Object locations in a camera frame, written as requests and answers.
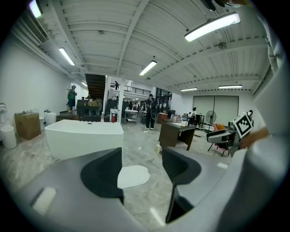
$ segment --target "red fire extinguisher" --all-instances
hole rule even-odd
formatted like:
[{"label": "red fire extinguisher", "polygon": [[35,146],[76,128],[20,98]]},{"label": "red fire extinguisher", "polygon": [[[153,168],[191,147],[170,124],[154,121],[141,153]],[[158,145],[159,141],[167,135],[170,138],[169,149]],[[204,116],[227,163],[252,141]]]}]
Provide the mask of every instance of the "red fire extinguisher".
[{"label": "red fire extinguisher", "polygon": [[112,114],[112,122],[114,123],[116,121],[116,114]]}]

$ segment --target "cardboard box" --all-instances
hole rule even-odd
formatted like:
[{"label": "cardboard box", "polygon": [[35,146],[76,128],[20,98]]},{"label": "cardboard box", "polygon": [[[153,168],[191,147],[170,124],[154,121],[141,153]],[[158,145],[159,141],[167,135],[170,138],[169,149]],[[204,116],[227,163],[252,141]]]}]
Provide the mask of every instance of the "cardboard box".
[{"label": "cardboard box", "polygon": [[19,137],[31,140],[41,134],[38,113],[14,114],[14,117]]}]

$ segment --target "gray floor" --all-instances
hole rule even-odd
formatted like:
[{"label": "gray floor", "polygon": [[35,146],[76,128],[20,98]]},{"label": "gray floor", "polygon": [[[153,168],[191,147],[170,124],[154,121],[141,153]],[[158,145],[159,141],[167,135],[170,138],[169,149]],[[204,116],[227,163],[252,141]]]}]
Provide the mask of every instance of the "gray floor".
[{"label": "gray floor", "polygon": [[[123,166],[142,165],[147,167],[150,173],[150,180],[147,183],[124,189],[124,206],[148,229],[162,227],[165,225],[172,183],[162,166],[161,155],[155,154],[160,124],[155,125],[155,130],[146,132],[143,130],[145,126],[140,123],[122,124],[122,127]],[[214,146],[208,152],[210,144],[206,141],[206,134],[202,131],[197,134],[201,137],[194,136],[191,151],[204,155],[222,154]],[[177,147],[185,150],[187,145],[181,143]],[[54,162],[56,160],[50,155],[45,133],[30,141],[18,139],[18,146],[13,150],[0,146],[0,174],[12,193]]]}]

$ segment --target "ceiling light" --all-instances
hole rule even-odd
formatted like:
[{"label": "ceiling light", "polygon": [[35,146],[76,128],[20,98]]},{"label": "ceiling light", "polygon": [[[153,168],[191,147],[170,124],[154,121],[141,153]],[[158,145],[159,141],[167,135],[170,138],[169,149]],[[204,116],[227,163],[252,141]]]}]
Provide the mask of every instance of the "ceiling light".
[{"label": "ceiling light", "polygon": [[181,89],[181,92],[185,92],[185,91],[192,91],[192,90],[197,90],[197,88],[191,88],[191,89]]},{"label": "ceiling light", "polygon": [[37,4],[37,1],[36,0],[32,0],[29,3],[29,7],[30,7],[33,15],[35,16],[35,18],[38,18],[38,17],[41,16],[42,10],[41,10],[40,6]]},{"label": "ceiling light", "polygon": [[237,88],[242,88],[242,85],[223,85],[219,86],[219,89],[237,89]]},{"label": "ceiling light", "polygon": [[145,73],[147,73],[151,68],[153,68],[157,64],[156,61],[152,60],[150,64],[144,70],[140,73],[140,76],[143,76]]},{"label": "ceiling light", "polygon": [[212,31],[218,30],[220,28],[232,25],[232,24],[237,24],[241,21],[239,15],[236,12],[232,12],[230,14],[218,17],[214,20],[211,20],[196,29],[188,32],[185,35],[185,39],[189,42],[207,34]]},{"label": "ceiling light", "polygon": [[71,65],[75,65],[74,62],[70,59],[70,57],[68,56],[68,54],[66,53],[66,51],[64,50],[64,48],[60,48],[59,51],[61,52],[61,54],[67,59],[67,61],[71,64]]}]

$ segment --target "white bathtub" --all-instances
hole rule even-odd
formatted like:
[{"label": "white bathtub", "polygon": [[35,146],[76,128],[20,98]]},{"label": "white bathtub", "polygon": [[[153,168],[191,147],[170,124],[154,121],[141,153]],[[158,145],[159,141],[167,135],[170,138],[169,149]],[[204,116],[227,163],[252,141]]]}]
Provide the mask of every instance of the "white bathtub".
[{"label": "white bathtub", "polygon": [[51,155],[64,160],[123,147],[123,129],[115,122],[61,120],[45,128]]}]

